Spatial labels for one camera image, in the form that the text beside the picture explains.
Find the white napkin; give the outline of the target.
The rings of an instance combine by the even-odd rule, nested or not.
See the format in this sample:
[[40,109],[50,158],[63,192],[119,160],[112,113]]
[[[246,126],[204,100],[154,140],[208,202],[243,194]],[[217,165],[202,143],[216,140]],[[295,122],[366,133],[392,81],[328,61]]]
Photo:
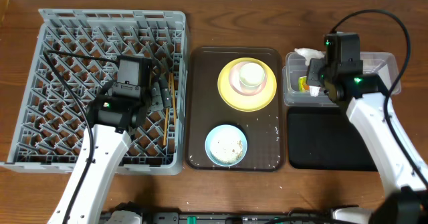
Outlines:
[[[295,48],[294,51],[300,56],[305,58],[305,65],[310,65],[311,59],[322,59],[324,57],[324,53],[315,49],[310,48]],[[312,97],[317,97],[319,95],[320,87],[310,86],[310,95]]]

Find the green snack wrapper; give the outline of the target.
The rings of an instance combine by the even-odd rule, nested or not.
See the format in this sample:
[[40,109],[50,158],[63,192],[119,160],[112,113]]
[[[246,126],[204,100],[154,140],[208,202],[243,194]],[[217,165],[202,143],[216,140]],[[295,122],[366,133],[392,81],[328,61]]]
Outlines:
[[310,87],[309,87],[309,85],[307,85],[306,80],[307,80],[306,76],[302,76],[302,77],[298,78],[298,89],[300,92],[309,92],[310,91]]

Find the wooden chopstick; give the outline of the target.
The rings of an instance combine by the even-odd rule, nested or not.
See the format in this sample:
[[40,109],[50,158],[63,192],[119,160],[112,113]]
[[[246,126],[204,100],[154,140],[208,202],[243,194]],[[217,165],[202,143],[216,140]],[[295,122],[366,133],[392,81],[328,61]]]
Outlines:
[[169,127],[169,112],[170,112],[170,108],[166,108],[166,110],[165,110],[164,133],[163,133],[163,147],[165,147],[167,144],[168,127]]
[[172,107],[173,107],[173,123],[174,127],[176,126],[176,119],[177,119],[177,111],[176,111],[176,98],[175,98],[175,80],[174,80],[174,74],[170,73],[170,85],[171,85],[171,99],[172,99]]

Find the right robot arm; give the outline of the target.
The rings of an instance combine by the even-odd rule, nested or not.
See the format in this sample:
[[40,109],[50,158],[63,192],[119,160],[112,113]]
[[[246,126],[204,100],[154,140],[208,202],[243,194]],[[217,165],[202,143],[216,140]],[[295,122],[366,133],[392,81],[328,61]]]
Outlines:
[[380,174],[385,201],[374,211],[343,207],[332,212],[339,223],[426,223],[427,165],[415,150],[377,74],[364,74],[362,61],[339,72],[324,58],[310,60],[306,83],[322,87],[357,129]]

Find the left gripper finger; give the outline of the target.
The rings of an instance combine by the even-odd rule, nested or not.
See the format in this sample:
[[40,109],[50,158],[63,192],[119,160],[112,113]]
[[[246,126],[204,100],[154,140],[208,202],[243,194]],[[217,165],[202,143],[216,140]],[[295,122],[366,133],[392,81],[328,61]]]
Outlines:
[[170,108],[172,106],[171,102],[171,93],[169,89],[169,82],[165,77],[161,77],[158,81],[160,87],[160,94],[163,101],[163,106],[165,108]]
[[163,99],[161,96],[161,89],[158,84],[158,82],[155,82],[151,89],[150,89],[150,95],[151,95],[151,104],[149,111],[150,112],[156,112],[163,109]]

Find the leftover rice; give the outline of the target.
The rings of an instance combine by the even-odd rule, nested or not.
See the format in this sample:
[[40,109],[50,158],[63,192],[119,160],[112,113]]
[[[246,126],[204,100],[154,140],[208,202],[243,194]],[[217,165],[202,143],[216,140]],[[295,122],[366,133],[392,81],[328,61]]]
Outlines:
[[213,158],[221,164],[233,164],[242,157],[243,144],[235,131],[222,130],[213,137],[210,151]]

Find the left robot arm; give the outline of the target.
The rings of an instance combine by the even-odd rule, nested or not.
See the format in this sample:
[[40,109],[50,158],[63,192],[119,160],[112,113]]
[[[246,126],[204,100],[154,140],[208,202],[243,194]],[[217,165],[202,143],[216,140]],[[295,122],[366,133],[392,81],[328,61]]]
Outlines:
[[144,124],[149,88],[126,81],[110,91],[88,104],[82,149],[49,223],[99,221],[116,170]]

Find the light blue bowl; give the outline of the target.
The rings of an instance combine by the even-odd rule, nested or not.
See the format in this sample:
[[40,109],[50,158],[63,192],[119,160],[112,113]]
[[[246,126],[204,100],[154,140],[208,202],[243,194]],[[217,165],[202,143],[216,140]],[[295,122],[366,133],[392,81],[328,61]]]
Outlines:
[[[242,144],[243,144],[243,155],[242,155],[242,157],[238,161],[234,162],[233,164],[221,164],[220,162],[216,161],[213,158],[213,156],[211,155],[211,151],[210,151],[211,141],[212,141],[213,137],[217,133],[221,132],[222,130],[233,130],[233,131],[235,131],[240,136]],[[233,125],[229,125],[229,124],[222,124],[222,125],[214,127],[214,129],[212,129],[208,133],[208,135],[207,135],[207,137],[205,139],[205,152],[206,152],[208,158],[213,163],[215,163],[215,164],[217,164],[219,166],[224,166],[224,167],[231,167],[233,165],[236,165],[236,164],[240,163],[243,160],[243,158],[246,155],[246,153],[247,153],[247,147],[248,147],[247,138],[244,135],[244,133],[238,127],[233,126]]]

